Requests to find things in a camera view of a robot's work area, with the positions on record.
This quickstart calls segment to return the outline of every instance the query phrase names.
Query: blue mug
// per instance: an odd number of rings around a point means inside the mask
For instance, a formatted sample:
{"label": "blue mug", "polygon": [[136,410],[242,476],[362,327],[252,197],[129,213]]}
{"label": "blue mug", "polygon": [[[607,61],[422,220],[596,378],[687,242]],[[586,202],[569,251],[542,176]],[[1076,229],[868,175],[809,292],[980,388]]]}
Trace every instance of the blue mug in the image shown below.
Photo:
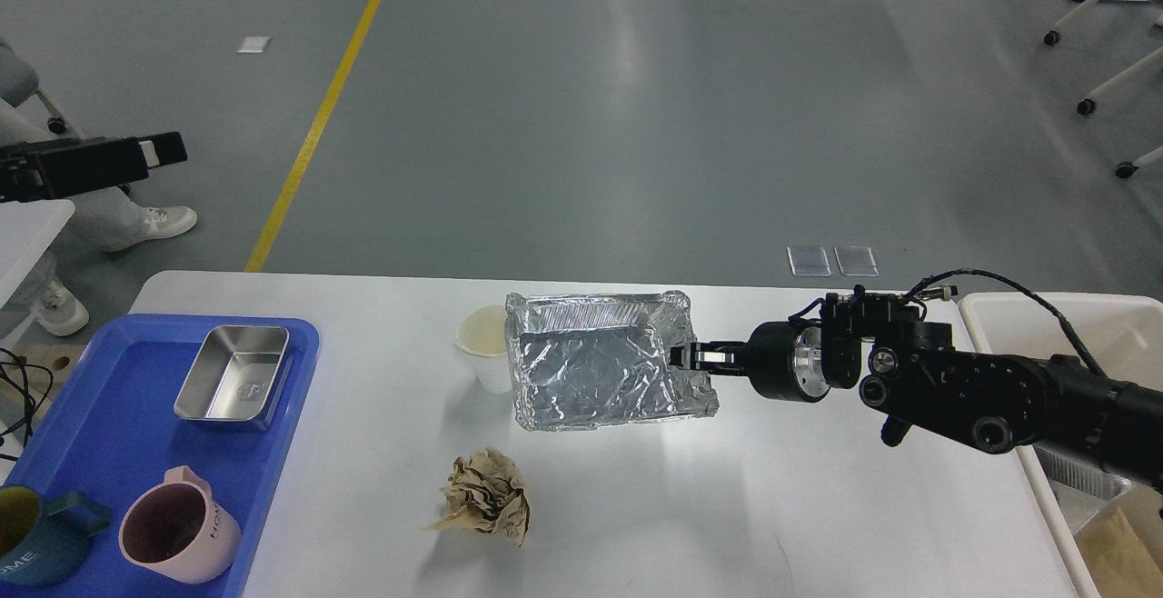
{"label": "blue mug", "polygon": [[[87,518],[71,513],[74,507]],[[0,582],[49,586],[70,577],[112,517],[79,491],[45,500],[27,486],[0,486]]]}

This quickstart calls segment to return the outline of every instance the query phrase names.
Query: person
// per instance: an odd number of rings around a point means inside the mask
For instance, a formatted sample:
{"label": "person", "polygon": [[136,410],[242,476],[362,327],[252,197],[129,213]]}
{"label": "person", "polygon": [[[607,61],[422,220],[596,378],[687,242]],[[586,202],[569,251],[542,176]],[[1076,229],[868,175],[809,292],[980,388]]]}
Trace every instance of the person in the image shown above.
{"label": "person", "polygon": [[[36,92],[38,77],[0,40],[0,147],[55,138],[49,130],[31,124],[16,108]],[[198,222],[188,207],[142,207],[120,188],[70,197],[77,206],[65,228],[106,252],[126,250],[151,239],[170,239],[187,233]],[[9,308],[31,312],[45,330],[69,336],[88,323],[88,311],[56,275],[56,258],[45,252],[8,300]]]}

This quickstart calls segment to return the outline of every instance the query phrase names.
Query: crumpled paper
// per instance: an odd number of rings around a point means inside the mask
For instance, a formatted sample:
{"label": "crumpled paper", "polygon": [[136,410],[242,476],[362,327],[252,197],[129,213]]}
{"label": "crumpled paper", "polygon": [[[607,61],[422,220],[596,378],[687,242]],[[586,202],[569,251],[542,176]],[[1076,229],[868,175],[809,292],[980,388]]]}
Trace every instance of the crumpled paper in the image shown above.
{"label": "crumpled paper", "polygon": [[1103,522],[1087,525],[1076,541],[1104,598],[1163,596],[1163,572],[1122,510],[1115,508]]}
{"label": "crumpled paper", "polygon": [[525,544],[529,533],[529,500],[525,479],[512,460],[495,448],[477,450],[452,462],[449,486],[441,493],[448,500],[444,518],[424,529],[472,529],[481,534],[505,533],[516,544]]}

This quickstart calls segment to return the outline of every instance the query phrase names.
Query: blue tray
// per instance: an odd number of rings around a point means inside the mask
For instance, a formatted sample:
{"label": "blue tray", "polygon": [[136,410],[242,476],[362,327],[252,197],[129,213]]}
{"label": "blue tray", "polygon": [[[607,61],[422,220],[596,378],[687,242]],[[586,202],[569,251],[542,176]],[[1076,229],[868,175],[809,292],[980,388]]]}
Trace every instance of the blue tray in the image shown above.
{"label": "blue tray", "polygon": [[[288,365],[266,432],[211,430],[173,415],[173,400],[198,348],[215,326],[285,326]],[[0,584],[0,596],[235,597],[242,593],[266,511],[315,370],[319,333],[298,319],[177,316],[130,313],[90,342],[52,410],[8,476],[50,498],[79,489],[113,510],[77,572],[55,586]],[[181,584],[129,564],[117,527],[129,506],[166,469],[188,465],[214,499],[237,519],[242,541],[234,564],[204,584]]]}

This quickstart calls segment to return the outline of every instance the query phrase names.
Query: black cable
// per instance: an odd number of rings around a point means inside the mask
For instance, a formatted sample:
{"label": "black cable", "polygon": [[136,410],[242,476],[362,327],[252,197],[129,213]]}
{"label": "black cable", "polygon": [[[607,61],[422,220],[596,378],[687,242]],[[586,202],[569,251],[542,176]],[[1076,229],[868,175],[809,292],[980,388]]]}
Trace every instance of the black cable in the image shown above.
{"label": "black cable", "polygon": [[789,323],[792,323],[793,326],[816,326],[816,325],[819,325],[818,321],[814,321],[812,319],[804,319],[804,315],[806,313],[812,312],[814,308],[819,307],[819,305],[823,305],[822,297],[819,297],[818,299],[813,300],[811,305],[807,305],[807,307],[805,307],[805,308],[800,309],[799,312],[793,313],[791,316],[789,316],[787,318]]}
{"label": "black cable", "polygon": [[[3,383],[6,383],[8,386],[12,386],[16,391],[16,393],[21,396],[21,401],[23,404],[22,405],[22,407],[23,407],[23,415],[20,419],[17,419],[15,423],[10,425],[7,429],[5,429],[3,432],[0,432],[0,440],[2,440],[3,436],[9,435],[9,434],[16,432],[17,429],[20,429],[21,427],[23,427],[24,428],[24,433],[23,433],[23,437],[22,437],[23,446],[28,446],[28,440],[34,434],[33,433],[33,417],[36,415],[36,413],[44,405],[44,401],[49,398],[49,392],[52,391],[52,385],[53,385],[53,382],[55,382],[55,376],[53,376],[51,369],[49,369],[47,366],[41,366],[40,363],[27,363],[27,362],[23,362],[12,350],[6,350],[6,349],[0,348],[0,354],[7,355],[9,358],[12,358],[12,362],[0,362],[0,380],[2,380]],[[16,370],[20,371],[20,376],[21,376],[20,379],[21,379],[21,382],[16,383],[16,380],[14,380],[12,377],[9,377],[8,376],[8,371],[5,369],[5,366],[14,366],[14,368],[16,368]],[[29,369],[37,369],[37,370],[44,371],[44,373],[47,373],[48,377],[49,377],[49,384],[45,387],[44,393],[41,396],[40,400],[37,400],[33,396],[33,391],[31,391],[31,387],[30,387],[30,379],[28,377],[28,370]],[[6,460],[7,458],[12,458],[12,456],[3,455],[3,454],[0,454],[0,456],[2,456]]]}
{"label": "black cable", "polygon": [[1099,366],[1099,363],[1094,361],[1094,357],[1086,349],[1086,346],[1084,344],[1082,337],[1079,337],[1078,333],[1075,332],[1075,326],[1070,325],[1070,321],[1068,321],[1066,318],[1063,316],[1061,312],[1058,312],[1058,308],[1047,302],[1047,300],[1043,299],[1043,297],[1037,296],[1035,292],[1027,290],[1026,287],[1021,286],[1021,284],[1018,284],[1011,280],[1009,278],[1006,278],[1005,276],[1000,276],[990,271],[980,271],[977,268],[957,268],[957,270],[955,271],[946,271],[944,273],[928,276],[928,278],[922,279],[920,283],[916,283],[916,285],[913,289],[908,290],[908,292],[906,292],[905,296],[901,297],[901,300],[905,300],[906,302],[913,301],[915,300],[915,297],[919,292],[923,291],[925,289],[934,284],[940,283],[946,278],[951,278],[951,276],[983,276],[983,278],[990,278],[992,280],[997,280],[1001,284],[1008,285],[1021,292],[1023,296],[1029,297],[1029,299],[1033,299],[1034,302],[1042,305],[1043,308],[1047,308],[1047,311],[1050,312],[1058,320],[1058,326],[1059,328],[1062,328],[1062,333],[1066,334],[1066,341],[1069,341],[1070,346],[1073,347],[1075,353],[1077,353],[1078,357],[1083,359],[1083,363],[1086,363],[1086,366],[1087,369],[1090,369],[1091,373],[1094,373],[1096,376],[1103,376],[1104,378],[1106,377],[1106,373],[1104,373],[1103,368]]}

